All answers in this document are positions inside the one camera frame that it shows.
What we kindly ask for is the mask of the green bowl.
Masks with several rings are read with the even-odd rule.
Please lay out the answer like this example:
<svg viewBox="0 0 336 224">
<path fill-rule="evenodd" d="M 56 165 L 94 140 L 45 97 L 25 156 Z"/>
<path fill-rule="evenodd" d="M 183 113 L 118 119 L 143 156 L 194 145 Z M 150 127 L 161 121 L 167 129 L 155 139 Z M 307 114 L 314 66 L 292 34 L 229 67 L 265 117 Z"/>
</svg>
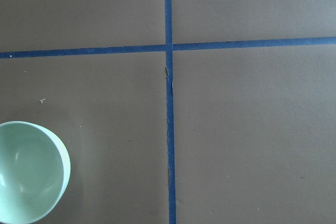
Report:
<svg viewBox="0 0 336 224">
<path fill-rule="evenodd" d="M 37 124 L 1 124 L 1 223 L 34 223 L 63 196 L 71 162 L 63 141 Z"/>
</svg>

